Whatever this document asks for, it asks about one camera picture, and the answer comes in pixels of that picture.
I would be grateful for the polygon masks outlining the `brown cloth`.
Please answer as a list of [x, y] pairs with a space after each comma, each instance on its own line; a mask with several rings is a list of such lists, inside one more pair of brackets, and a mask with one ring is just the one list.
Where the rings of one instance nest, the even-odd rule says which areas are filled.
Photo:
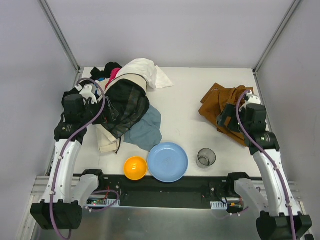
[[246, 145], [243, 135], [230, 131], [224, 126], [218, 126], [217, 117], [222, 113], [227, 104], [236, 105], [239, 97], [245, 90], [254, 92], [253, 87], [240, 85], [238, 87], [225, 88], [224, 86], [215, 83], [200, 101], [202, 106], [198, 110], [199, 114], [213, 124], [218, 132], [225, 134], [244, 147], [246, 147]]

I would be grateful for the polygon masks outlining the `beige zip jacket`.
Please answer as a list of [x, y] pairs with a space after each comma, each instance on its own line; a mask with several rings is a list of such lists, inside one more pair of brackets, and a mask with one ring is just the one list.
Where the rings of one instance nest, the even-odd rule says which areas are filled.
[[95, 126], [101, 154], [117, 152], [121, 138], [150, 108], [147, 81], [138, 74], [116, 77], [104, 91], [105, 107]]

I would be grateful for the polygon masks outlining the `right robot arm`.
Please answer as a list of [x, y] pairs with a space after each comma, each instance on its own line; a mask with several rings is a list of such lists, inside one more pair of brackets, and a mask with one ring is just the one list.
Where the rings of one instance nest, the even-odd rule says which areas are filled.
[[256, 216], [262, 240], [313, 240], [313, 225], [294, 199], [283, 170], [276, 135], [267, 130], [267, 110], [251, 90], [242, 93], [236, 104], [228, 103], [217, 117], [217, 125], [244, 136], [244, 143], [260, 171], [266, 195], [254, 186], [245, 172], [229, 173], [217, 197], [238, 196]]

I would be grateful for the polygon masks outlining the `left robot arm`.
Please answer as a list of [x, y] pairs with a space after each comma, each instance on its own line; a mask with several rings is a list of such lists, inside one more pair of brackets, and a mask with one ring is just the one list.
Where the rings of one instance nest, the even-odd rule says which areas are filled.
[[74, 169], [88, 126], [101, 115], [106, 100], [99, 85], [77, 85], [62, 98], [63, 113], [54, 130], [54, 157], [45, 191], [30, 214], [43, 230], [76, 230], [94, 193], [107, 190], [100, 169], [86, 169], [72, 187]]

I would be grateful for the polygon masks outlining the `black cloth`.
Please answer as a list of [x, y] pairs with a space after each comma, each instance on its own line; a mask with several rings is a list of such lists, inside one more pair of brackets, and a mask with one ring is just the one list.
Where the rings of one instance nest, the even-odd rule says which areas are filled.
[[[111, 71], [115, 68], [122, 68], [122, 66], [116, 62], [109, 62], [105, 65], [104, 70], [99, 70], [97, 67], [94, 67], [90, 72], [90, 74], [91, 74], [90, 79], [97, 81], [99, 83], [103, 82], [104, 80], [107, 80], [107, 82], [103, 83], [102, 87], [101, 87], [102, 89], [105, 90], [108, 87], [108, 85], [110, 84], [109, 78], [111, 75]], [[82, 90], [80, 87], [84, 88], [84, 86], [91, 85], [91, 84], [92, 84], [92, 82], [89, 80], [81, 81], [79, 83], [79, 85], [74, 87], [72, 90], [64, 92], [62, 100], [64, 101], [64, 98], [66, 96], [78, 94]]]

